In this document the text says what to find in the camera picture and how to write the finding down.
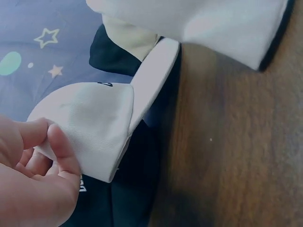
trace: hand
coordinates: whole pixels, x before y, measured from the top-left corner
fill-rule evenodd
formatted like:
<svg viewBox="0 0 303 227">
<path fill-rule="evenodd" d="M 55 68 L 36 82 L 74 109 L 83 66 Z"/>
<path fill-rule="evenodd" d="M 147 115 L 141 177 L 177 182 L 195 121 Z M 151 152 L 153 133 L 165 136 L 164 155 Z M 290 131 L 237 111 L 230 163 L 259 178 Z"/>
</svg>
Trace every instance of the hand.
<svg viewBox="0 0 303 227">
<path fill-rule="evenodd" d="M 45 139 L 56 162 L 33 149 Z M 73 213 L 79 188 L 78 161 L 57 125 L 0 116 L 0 226 L 57 227 Z"/>
</svg>

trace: blue blanket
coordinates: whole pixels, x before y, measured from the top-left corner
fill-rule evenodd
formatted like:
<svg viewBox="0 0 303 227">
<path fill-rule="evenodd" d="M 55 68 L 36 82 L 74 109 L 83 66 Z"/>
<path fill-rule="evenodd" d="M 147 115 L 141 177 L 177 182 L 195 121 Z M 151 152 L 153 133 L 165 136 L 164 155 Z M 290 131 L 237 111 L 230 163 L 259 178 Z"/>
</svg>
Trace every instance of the blue blanket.
<svg viewBox="0 0 303 227">
<path fill-rule="evenodd" d="M 101 15 L 84 0 L 0 1 L 0 114 L 16 121 L 71 83 L 128 83 L 131 77 L 89 65 Z"/>
</svg>

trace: folded fabric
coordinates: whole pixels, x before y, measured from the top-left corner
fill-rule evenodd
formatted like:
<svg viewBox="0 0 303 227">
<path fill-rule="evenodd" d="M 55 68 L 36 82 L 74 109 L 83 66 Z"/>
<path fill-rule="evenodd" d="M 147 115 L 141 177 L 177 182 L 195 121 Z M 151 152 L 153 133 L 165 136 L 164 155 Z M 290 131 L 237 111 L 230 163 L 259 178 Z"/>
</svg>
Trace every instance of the folded fabric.
<svg viewBox="0 0 303 227">
<path fill-rule="evenodd" d="M 131 135 L 161 90 L 177 58 L 179 43 L 161 40 L 130 84 L 76 83 L 44 98 L 28 120 L 45 117 L 69 138 L 82 173 L 111 182 Z M 55 161 L 46 140 L 36 149 Z"/>
<path fill-rule="evenodd" d="M 182 43 L 204 45 L 255 70 L 265 58 L 290 1 L 86 0 L 95 12 Z"/>
<path fill-rule="evenodd" d="M 143 61 L 154 48 L 160 36 L 122 20 L 102 15 L 108 37 L 122 49 Z"/>
<path fill-rule="evenodd" d="M 159 150 L 151 129 L 141 121 L 112 183 L 84 175 L 76 209 L 62 227 L 138 227 L 148 222 L 159 178 Z"/>
</svg>

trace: white garment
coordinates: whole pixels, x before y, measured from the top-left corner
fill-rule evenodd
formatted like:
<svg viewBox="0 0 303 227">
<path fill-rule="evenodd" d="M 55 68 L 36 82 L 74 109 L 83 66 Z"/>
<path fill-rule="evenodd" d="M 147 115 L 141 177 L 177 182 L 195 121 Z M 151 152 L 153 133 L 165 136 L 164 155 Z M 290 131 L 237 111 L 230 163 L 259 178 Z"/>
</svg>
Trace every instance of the white garment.
<svg viewBox="0 0 303 227">
<path fill-rule="evenodd" d="M 257 70 L 288 0 L 86 0 L 95 12 L 182 43 L 201 44 Z"/>
<path fill-rule="evenodd" d="M 133 131 L 166 81 L 178 51 L 178 42 L 163 39 L 142 62 L 130 84 L 67 85 L 38 103 L 28 121 L 45 117 L 58 124 L 71 142 L 82 173 L 109 183 Z M 47 140 L 35 149 L 56 159 Z"/>
</svg>

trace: black fabric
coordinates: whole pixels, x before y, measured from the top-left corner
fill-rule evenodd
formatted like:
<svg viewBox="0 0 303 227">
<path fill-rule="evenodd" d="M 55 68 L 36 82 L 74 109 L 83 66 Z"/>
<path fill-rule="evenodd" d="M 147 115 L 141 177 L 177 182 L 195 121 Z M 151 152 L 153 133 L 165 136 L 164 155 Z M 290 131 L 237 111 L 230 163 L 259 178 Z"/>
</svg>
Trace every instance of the black fabric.
<svg viewBox="0 0 303 227">
<path fill-rule="evenodd" d="M 145 122 L 141 121 L 112 183 L 84 175 L 86 192 L 80 192 L 74 213 L 62 226 L 139 227 L 146 224 L 157 187 L 159 167 L 158 142 Z"/>
<path fill-rule="evenodd" d="M 90 46 L 89 64 L 102 71 L 134 76 L 141 61 L 116 45 L 101 25 Z"/>
<path fill-rule="evenodd" d="M 287 25 L 289 24 L 290 16 L 293 12 L 294 8 L 294 0 L 288 0 L 284 15 L 281 20 L 281 24 L 279 26 L 279 29 L 277 30 L 277 33 L 275 35 L 275 38 L 273 39 L 264 59 L 262 60 L 259 71 L 265 71 L 266 68 L 271 64 L 278 47 L 282 41 L 282 38 L 284 36 L 284 33 L 287 29 Z"/>
</svg>

